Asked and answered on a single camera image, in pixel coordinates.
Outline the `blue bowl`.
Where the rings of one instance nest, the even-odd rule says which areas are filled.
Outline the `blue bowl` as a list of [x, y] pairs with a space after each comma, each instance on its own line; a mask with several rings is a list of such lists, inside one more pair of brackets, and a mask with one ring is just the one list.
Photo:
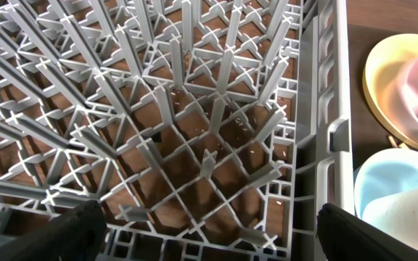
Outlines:
[[368, 203], [392, 194], [418, 189], [418, 152], [384, 149], [354, 171], [354, 205], [362, 218]]

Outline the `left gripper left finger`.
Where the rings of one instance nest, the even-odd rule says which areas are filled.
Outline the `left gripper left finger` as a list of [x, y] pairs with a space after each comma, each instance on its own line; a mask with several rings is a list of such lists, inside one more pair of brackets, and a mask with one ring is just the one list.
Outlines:
[[106, 231], [102, 208], [89, 200], [0, 246], [0, 261], [95, 260]]

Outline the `white paper cup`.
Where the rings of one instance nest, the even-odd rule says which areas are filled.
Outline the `white paper cup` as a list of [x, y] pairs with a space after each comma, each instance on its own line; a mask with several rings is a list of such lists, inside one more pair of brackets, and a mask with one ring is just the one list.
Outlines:
[[418, 189], [371, 201], [362, 219], [418, 250]]

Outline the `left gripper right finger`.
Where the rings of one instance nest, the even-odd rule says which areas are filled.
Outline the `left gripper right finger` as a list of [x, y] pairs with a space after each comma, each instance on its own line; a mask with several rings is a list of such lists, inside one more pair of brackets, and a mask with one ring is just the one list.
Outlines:
[[316, 237], [328, 260], [418, 261], [418, 250], [331, 203], [319, 210]]

